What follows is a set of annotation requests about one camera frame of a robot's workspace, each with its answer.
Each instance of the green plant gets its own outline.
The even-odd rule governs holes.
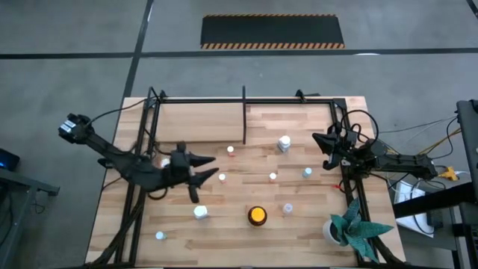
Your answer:
[[[372,247],[365,239],[373,238],[393,229],[393,226],[370,221],[361,221],[359,214],[360,201],[355,198],[349,205],[343,217],[331,215],[332,223],[337,228],[337,237],[341,246],[350,244],[362,257],[368,257],[379,262],[372,251]]]

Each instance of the wooden table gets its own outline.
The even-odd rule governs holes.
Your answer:
[[[347,108],[367,109],[362,96],[344,97]],[[124,106],[139,101],[127,98]],[[141,106],[123,111],[114,144],[129,149],[137,138]],[[323,155],[311,137],[326,132],[332,119],[327,105],[247,105],[246,145],[242,143],[189,143],[197,155],[215,156],[217,160],[200,167],[219,167],[227,183],[217,174],[199,191],[202,205],[210,217],[196,220],[186,185],[171,189],[161,201],[146,200],[136,266],[354,266],[351,247],[327,244],[322,226],[330,214],[343,214],[345,196],[333,185],[341,180],[341,171],[322,169]],[[370,120],[363,114],[351,114],[351,123],[360,123],[362,131],[373,136]],[[289,135],[292,147],[286,154],[276,145],[282,135]],[[226,147],[235,147],[235,157],[228,157]],[[161,144],[164,150],[173,145]],[[304,179],[302,170],[311,167]],[[268,175],[277,173],[275,184]],[[109,170],[105,184],[116,179]],[[93,234],[87,253],[91,262],[117,233],[122,216],[127,183],[117,182],[103,191],[99,201]],[[364,180],[370,218],[374,222],[397,227],[387,186],[380,179]],[[282,215],[282,206],[292,203],[293,214]],[[267,222],[260,228],[249,225],[246,213],[254,205],[267,210]],[[168,239],[159,241],[157,231]],[[405,261],[397,229],[381,235],[392,253]],[[131,238],[127,238],[125,258]]]

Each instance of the concrete floor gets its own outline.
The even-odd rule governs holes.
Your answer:
[[[0,0],[0,54],[133,52],[145,0]],[[465,0],[155,0],[143,50],[199,48],[208,13],[336,13],[348,49],[478,47],[478,20]],[[33,213],[12,268],[59,268],[84,261],[105,174],[99,157],[58,137],[69,112],[95,116],[118,108],[130,59],[0,61],[0,148],[22,157],[19,172],[60,185],[43,214]],[[148,86],[170,96],[366,96],[381,130],[448,117],[455,102],[478,99],[478,55],[314,56],[142,59],[132,96]],[[96,131],[112,139],[117,115]],[[445,124],[404,142],[417,130],[383,134],[404,153],[445,136]],[[460,136],[438,164],[467,170]],[[437,148],[434,155],[449,150]],[[459,182],[470,180],[466,176]],[[414,265],[450,268],[449,251],[406,243]]]

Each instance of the potted plant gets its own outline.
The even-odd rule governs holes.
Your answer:
[[[350,244],[360,253],[362,258],[368,257],[378,263],[379,261],[375,257],[372,247],[365,239],[386,233],[393,229],[393,226],[361,221],[359,208],[360,201],[355,198],[350,203],[344,216],[330,215],[330,220],[323,225],[324,238],[342,247]]]

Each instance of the white pot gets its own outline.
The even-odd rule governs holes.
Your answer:
[[[335,238],[332,236],[332,233],[330,232],[331,225],[332,225],[332,220],[328,220],[323,224],[323,227],[322,227],[323,237],[330,244],[340,244],[341,242],[335,240]]]

